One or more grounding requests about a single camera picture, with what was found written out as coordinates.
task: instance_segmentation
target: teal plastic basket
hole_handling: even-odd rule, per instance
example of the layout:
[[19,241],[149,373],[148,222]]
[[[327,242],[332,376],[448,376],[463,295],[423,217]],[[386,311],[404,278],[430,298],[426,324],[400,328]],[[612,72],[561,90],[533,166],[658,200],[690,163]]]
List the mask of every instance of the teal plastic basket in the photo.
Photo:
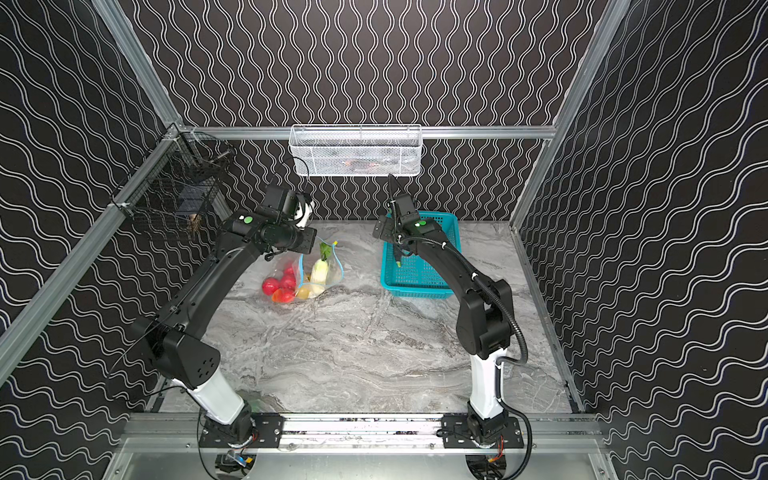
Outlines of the teal plastic basket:
[[[422,218],[431,218],[439,223],[448,240],[462,251],[462,242],[458,237],[458,218],[454,214],[419,211]],[[453,290],[440,277],[429,263],[416,255],[403,257],[398,267],[392,244],[384,243],[382,255],[382,286],[393,296],[445,299],[453,295]]]

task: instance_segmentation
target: black wire mesh basket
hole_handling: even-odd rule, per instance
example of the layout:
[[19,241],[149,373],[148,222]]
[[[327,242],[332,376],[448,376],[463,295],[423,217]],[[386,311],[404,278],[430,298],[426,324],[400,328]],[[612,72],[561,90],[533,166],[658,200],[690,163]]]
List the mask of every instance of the black wire mesh basket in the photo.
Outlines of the black wire mesh basket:
[[128,201],[124,211],[133,230],[153,240],[189,240],[216,230],[212,202],[234,156],[226,141],[182,134]]

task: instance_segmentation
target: bag of fruit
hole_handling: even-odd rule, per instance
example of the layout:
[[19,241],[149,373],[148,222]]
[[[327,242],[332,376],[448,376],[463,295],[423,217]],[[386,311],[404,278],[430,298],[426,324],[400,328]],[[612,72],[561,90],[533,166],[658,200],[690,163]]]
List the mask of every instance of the bag of fruit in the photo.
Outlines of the bag of fruit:
[[318,252],[298,257],[284,256],[277,262],[277,267],[261,284],[261,290],[273,302],[316,298],[342,281],[344,268],[336,255],[337,242],[319,240]]

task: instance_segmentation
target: black patterned wall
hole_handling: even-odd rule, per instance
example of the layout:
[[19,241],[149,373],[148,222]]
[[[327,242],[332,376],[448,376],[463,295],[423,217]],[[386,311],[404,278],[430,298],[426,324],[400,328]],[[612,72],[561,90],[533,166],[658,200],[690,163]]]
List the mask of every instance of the black patterned wall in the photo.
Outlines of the black patterned wall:
[[552,124],[605,0],[121,0],[187,124]]
[[[0,2],[0,318],[5,330],[164,132],[89,0]],[[157,374],[105,374],[207,254],[128,225],[0,387],[0,478],[98,479]]]
[[620,477],[768,477],[768,3],[634,0],[521,228]]
[[[310,177],[294,173],[288,143],[233,142],[240,152],[223,192],[230,207],[253,209],[269,182],[308,190],[321,219],[371,220],[387,198],[386,177]],[[426,141],[422,173],[401,177],[421,210],[452,212],[460,220],[508,220],[541,150],[541,140]]]

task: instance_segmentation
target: gray marble surface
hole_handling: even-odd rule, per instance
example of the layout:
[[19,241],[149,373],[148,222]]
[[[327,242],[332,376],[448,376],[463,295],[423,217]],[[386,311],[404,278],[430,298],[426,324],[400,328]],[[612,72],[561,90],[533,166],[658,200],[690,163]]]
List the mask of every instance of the gray marble surface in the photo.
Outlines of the gray marble surface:
[[[530,413],[570,412],[507,225],[459,225],[465,256],[506,279],[515,295],[529,361],[505,367],[507,402]],[[261,293],[274,265],[246,270],[204,337],[221,351],[232,387],[263,411],[464,412],[472,382],[455,334],[458,300],[397,298],[383,289],[382,244],[371,237],[371,222],[315,227],[319,237],[339,241],[344,281],[314,301],[274,304]],[[161,411],[196,406],[171,390]]]

